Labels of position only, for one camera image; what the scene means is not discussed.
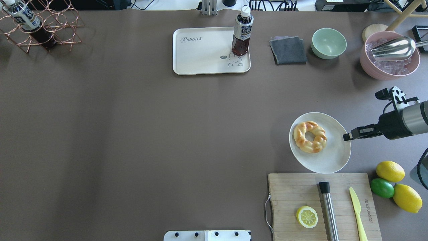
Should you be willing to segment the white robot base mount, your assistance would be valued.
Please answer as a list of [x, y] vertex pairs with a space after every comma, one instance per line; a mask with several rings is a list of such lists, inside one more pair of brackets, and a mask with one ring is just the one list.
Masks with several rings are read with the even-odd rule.
[[252, 235], [243, 229], [168, 231], [164, 241], [252, 241]]

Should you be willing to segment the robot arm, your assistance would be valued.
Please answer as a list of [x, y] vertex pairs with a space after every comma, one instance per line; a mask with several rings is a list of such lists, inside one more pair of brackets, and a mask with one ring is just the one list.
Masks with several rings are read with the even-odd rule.
[[427, 133], [427, 101], [394, 110], [379, 116], [377, 124], [357, 127], [343, 135], [344, 141], [385, 136], [387, 139], [399, 139]]

